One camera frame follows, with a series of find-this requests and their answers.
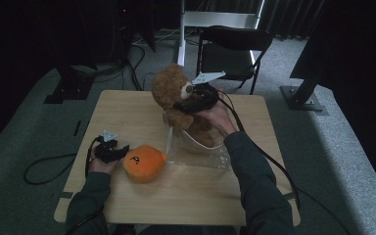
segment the sleeve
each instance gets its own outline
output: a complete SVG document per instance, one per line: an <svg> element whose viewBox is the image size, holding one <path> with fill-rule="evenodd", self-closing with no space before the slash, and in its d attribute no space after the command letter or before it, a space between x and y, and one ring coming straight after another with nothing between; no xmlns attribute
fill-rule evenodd
<svg viewBox="0 0 376 235"><path fill-rule="evenodd" d="M95 212L94 218L86 221L72 234L108 234L103 205L110 195L111 176L103 172L90 172L82 190L71 199L67 210L66 232Z"/></svg>
<svg viewBox="0 0 376 235"><path fill-rule="evenodd" d="M248 234L293 234L292 209L275 175L250 137L237 131L224 140L246 211Z"/></svg>

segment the person's left hand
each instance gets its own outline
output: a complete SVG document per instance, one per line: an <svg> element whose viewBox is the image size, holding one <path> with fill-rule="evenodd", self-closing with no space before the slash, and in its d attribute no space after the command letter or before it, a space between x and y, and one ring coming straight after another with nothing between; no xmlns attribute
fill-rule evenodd
<svg viewBox="0 0 376 235"><path fill-rule="evenodd" d="M95 148L93 148L93 151L91 152L91 163L88 168L88 172L105 172L107 174L112 174L116 166L118 165L119 160L105 164L100 159L97 159L96 156L94 156L94 150Z"/></svg>

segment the gray carpet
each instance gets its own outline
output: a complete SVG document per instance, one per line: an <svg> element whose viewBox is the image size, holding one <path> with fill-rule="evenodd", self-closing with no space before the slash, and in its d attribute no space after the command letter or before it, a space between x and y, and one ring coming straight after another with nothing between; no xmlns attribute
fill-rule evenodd
<svg viewBox="0 0 376 235"><path fill-rule="evenodd" d="M149 90L154 73L176 62L178 42L166 38L158 41L157 53L143 41L140 43L145 56L136 74L144 89ZM318 116L314 112L290 111L279 89L302 83L289 75L305 45L304 40L275 39L263 57L255 95L266 100L285 165L298 187L337 216L351 234L376 234L376 174L332 91L320 86L315 89L329 113ZM142 55L140 48L132 47L132 65ZM197 47L187 43L184 71L190 78L195 77L196 58ZM69 100L61 105L43 104L60 79L56 70L36 83L0 134L0 234L63 234L64 225L57 223L53 214L70 169L50 183L29 185L23 180L25 168L38 159L75 153L101 91L134 90L130 76L129 68L99 76L87 100ZM248 94L251 82L242 89L235 89L239 84L235 81L212 84L227 93ZM76 129L78 121L81 126ZM28 177L45 180L72 158L40 164ZM302 223L296 227L297 234L346 234L336 219L306 195L302 195L300 213Z"/></svg>

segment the hand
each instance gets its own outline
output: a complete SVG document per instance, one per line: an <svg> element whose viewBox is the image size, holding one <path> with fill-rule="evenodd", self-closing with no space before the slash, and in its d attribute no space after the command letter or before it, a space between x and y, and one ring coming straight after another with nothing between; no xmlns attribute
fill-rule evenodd
<svg viewBox="0 0 376 235"><path fill-rule="evenodd" d="M118 160L105 164L100 159L97 159L96 156L94 156L95 149L96 147L94 147L91 151L91 162L88 168L88 172L105 172L107 174L112 174L116 166L118 165Z"/></svg>
<svg viewBox="0 0 376 235"><path fill-rule="evenodd" d="M218 92L218 97L223 100L224 95L222 94L222 90L217 90L221 91ZM196 115L207 119L210 124L216 128L222 136L224 136L224 138L237 131L227 112L227 107L220 101L218 101L211 109L198 112Z"/></svg>

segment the orange ball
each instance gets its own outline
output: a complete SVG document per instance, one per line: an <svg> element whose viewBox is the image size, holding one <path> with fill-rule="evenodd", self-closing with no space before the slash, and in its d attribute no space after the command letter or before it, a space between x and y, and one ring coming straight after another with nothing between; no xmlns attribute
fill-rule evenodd
<svg viewBox="0 0 376 235"><path fill-rule="evenodd" d="M149 183L164 168L166 154L149 145L129 151L123 160L123 168L131 181Z"/></svg>

